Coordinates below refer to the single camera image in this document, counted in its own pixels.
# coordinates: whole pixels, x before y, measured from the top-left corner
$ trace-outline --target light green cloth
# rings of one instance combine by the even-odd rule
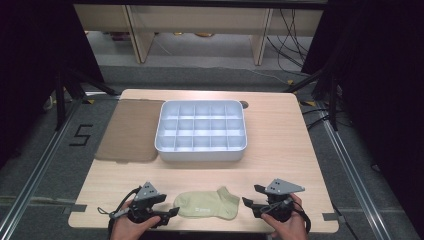
[[[226,187],[218,191],[181,193],[174,206],[180,207],[178,215],[186,218],[219,217],[226,220],[237,216],[240,198],[228,192]]]

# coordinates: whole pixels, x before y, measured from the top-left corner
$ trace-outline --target black tape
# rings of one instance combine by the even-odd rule
[[[75,204],[74,206],[72,206],[71,212],[85,212],[86,209],[87,205]]]
[[[324,221],[337,221],[339,220],[339,215],[336,213],[323,213],[322,217],[324,218]]]

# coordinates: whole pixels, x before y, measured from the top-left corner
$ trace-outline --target cable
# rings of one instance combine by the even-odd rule
[[[349,229],[350,233],[352,233],[352,236],[356,239],[359,240],[358,236],[356,236],[355,232],[353,231],[352,227],[350,226],[350,224],[347,222],[347,219],[345,216],[342,215],[342,213],[339,211],[339,209],[337,209],[336,205],[334,205],[333,201],[331,201],[331,205],[333,205],[334,210],[336,211],[337,215],[339,215],[339,220],[343,219],[344,223],[346,224],[346,227]]]
[[[305,114],[308,114],[308,113],[311,113],[311,112],[318,112],[318,111],[328,111],[328,109],[326,109],[326,108],[318,108],[318,109],[314,109],[314,110],[303,112],[302,115],[305,115]]]
[[[269,37],[266,37],[268,39],[268,42],[271,44],[271,46],[275,49],[275,51],[278,53],[278,56],[282,55],[283,57],[287,58],[287,60],[289,60],[290,62],[296,64],[299,67],[302,67],[303,65],[299,62],[297,62],[296,60],[294,60],[292,57],[288,56],[287,54],[281,52],[281,48],[278,49],[271,41],[271,39],[269,39]]]
[[[330,119],[330,115],[325,115],[324,117],[316,120],[315,122],[306,125],[308,128],[308,131],[311,130],[311,128],[313,128],[314,126],[318,125],[318,123],[320,123],[321,121],[326,121],[328,119]]]
[[[276,209],[278,207],[284,206],[283,208],[287,208],[287,209],[289,209],[291,211],[294,211],[294,212],[298,213],[303,218],[303,220],[306,223],[306,226],[305,226],[306,233],[309,233],[309,231],[311,230],[311,219],[309,218],[308,215],[306,215],[305,210],[303,210],[302,206],[298,202],[293,201],[293,205],[294,204],[298,205],[301,210],[297,210],[294,206],[289,207],[288,205],[286,205],[284,203],[284,201],[282,201],[282,202],[276,202],[276,203],[273,203],[273,204],[270,204],[270,205],[261,207],[259,209],[259,211],[261,213],[269,214],[269,212],[271,212],[272,210],[274,210],[274,209]]]
[[[293,50],[293,49],[291,49],[291,48],[289,48],[287,46],[285,46],[285,47],[287,49],[293,51],[293,52],[298,53],[299,56],[300,56],[300,59],[302,60],[302,62],[305,62],[304,53],[302,53],[302,51],[301,51],[300,48],[304,49],[306,51],[306,53],[308,51],[297,40],[296,23],[295,23],[296,10],[292,9],[292,22],[290,24],[290,27],[289,27],[289,25],[288,25],[288,23],[287,23],[287,21],[286,21],[286,19],[284,17],[283,11],[281,9],[280,9],[280,14],[281,14],[281,18],[283,19],[284,24],[286,25],[286,28],[287,28],[287,36],[286,36],[284,42],[282,42],[282,44],[285,46],[285,42],[286,42],[287,38],[290,36],[290,38],[292,39],[293,43],[295,44],[295,46],[297,48],[297,51],[296,50]]]
[[[154,41],[157,45],[159,45],[159,47],[160,47],[160,48],[162,48],[162,50],[163,50],[164,52],[168,53],[168,55],[169,55],[169,56],[173,56],[173,54],[172,54],[172,53],[170,53],[168,50],[166,50],[166,48],[165,48],[164,46],[162,46],[162,44],[160,44],[160,42],[159,42],[159,41],[157,41],[157,40],[156,40],[156,38],[153,38],[153,41]]]
[[[0,204],[11,204],[16,200],[15,196],[0,196]],[[32,197],[29,204],[46,204],[46,205],[74,205],[75,200],[60,199],[60,198],[46,198],[46,197]]]
[[[125,202],[127,201],[127,199],[128,199],[131,195],[133,195],[134,193],[138,193],[138,192],[140,191],[140,189],[141,189],[141,186],[140,186],[140,187],[138,187],[138,188],[136,188],[136,189],[133,189],[131,192],[129,192],[129,193],[127,194],[127,196],[125,196],[125,198],[124,198],[124,199],[122,199],[121,203],[119,204],[119,206],[116,208],[116,210],[115,210],[115,211],[108,213],[108,212],[106,212],[105,210],[103,210],[103,209],[102,209],[102,208],[100,208],[100,207],[97,207],[97,211],[98,211],[100,214],[108,214],[108,215],[109,215],[109,217],[110,217],[111,215],[113,215],[113,214],[115,214],[116,212],[118,212],[118,211],[122,208],[122,206],[125,204]],[[107,226],[107,229],[108,229],[108,238],[107,238],[107,239],[110,239],[110,237],[112,236],[112,229],[113,229],[113,225],[114,225],[114,224],[115,224],[115,219],[114,219],[114,218],[112,218],[112,217],[110,217],[110,219],[109,219],[109,223],[108,223],[108,226]]]
[[[281,70],[283,70],[283,72],[285,72],[285,73],[290,73],[290,74],[294,74],[294,75],[297,75],[297,76],[302,76],[302,77],[309,77],[309,76],[311,76],[311,75],[309,75],[309,74],[307,74],[307,73],[293,72],[293,71],[284,70],[284,69],[281,69]]]
[[[258,73],[258,72],[255,72],[255,71],[253,71],[253,70],[250,70],[250,69],[246,69],[246,70],[247,70],[247,71],[249,71],[249,72],[252,72],[252,73],[254,73],[254,74],[258,74],[258,75],[260,75],[260,76],[270,77],[270,78],[275,78],[275,79],[277,79],[278,81],[280,81],[280,82],[282,82],[282,83],[284,83],[284,84],[286,84],[286,85],[290,85],[290,84],[288,84],[288,83],[284,82],[283,80],[279,79],[279,78],[278,78],[278,77],[276,77],[276,76],[267,75],[267,74],[263,74],[263,73]]]

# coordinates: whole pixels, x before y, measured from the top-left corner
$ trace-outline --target aluminum rail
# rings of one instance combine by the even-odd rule
[[[28,178],[23,189],[16,197],[15,202],[12,207],[9,209],[7,215],[3,218],[0,224],[0,237],[2,240],[10,239],[15,228],[17,227],[22,215],[24,214],[26,207],[31,201],[31,197],[37,189],[39,183],[41,182],[44,173],[46,172],[50,162],[53,159],[54,154],[56,153],[60,142],[63,139],[63,136],[66,133],[66,130],[69,126],[69,123],[74,116],[75,112],[81,106],[82,100],[74,100],[70,109],[68,110],[69,117],[62,124],[62,127],[58,129],[50,140],[47,148],[44,150],[43,155],[39,159],[37,165],[31,173],[31,176]]]
[[[317,102],[318,108],[325,108],[324,104]],[[325,116],[325,112],[320,112],[321,117]],[[392,237],[387,230],[387,227],[381,217],[374,201],[372,200],[370,194],[368,193],[365,184],[362,181],[362,178],[357,171],[354,162],[350,158],[343,141],[340,138],[340,135],[337,131],[334,131],[329,121],[324,121],[325,129],[331,139],[331,142],[336,149],[337,155],[339,156],[340,162],[343,165],[343,168],[347,174],[347,177],[353,187],[353,190],[358,198],[359,203],[365,213],[365,216],[368,219],[368,222],[376,236],[377,239],[381,240],[390,240]]]

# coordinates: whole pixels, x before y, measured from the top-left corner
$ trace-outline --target hand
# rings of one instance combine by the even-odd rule
[[[131,201],[127,201],[122,209],[127,208]],[[154,216],[142,223],[133,223],[128,217],[121,216],[115,221],[112,229],[111,240],[138,240],[143,233],[155,226],[160,221],[159,216]]]
[[[297,210],[302,211],[302,200],[296,196],[294,193],[291,193],[290,196],[293,198],[293,201],[297,202],[299,205],[294,204]],[[275,232],[271,234],[273,238],[279,236],[284,240],[305,240],[308,239],[305,229],[305,221],[303,218],[295,211],[292,212],[291,217],[286,222],[280,222],[275,220],[272,216],[263,213],[261,215],[262,219],[268,223],[271,227],[275,229]]]

